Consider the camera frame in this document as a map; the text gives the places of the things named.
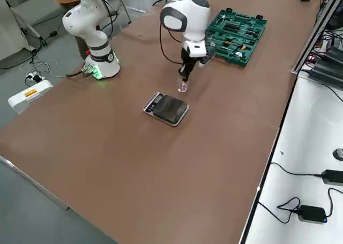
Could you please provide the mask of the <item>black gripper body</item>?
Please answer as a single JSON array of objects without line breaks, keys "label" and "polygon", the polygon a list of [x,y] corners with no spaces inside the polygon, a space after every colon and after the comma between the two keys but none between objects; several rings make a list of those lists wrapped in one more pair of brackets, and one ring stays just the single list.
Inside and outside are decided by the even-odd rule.
[{"label": "black gripper body", "polygon": [[182,50],[181,50],[181,59],[182,59],[183,64],[185,66],[194,67],[196,62],[197,62],[197,58],[196,57],[190,57],[188,51],[184,48],[182,48]]}]

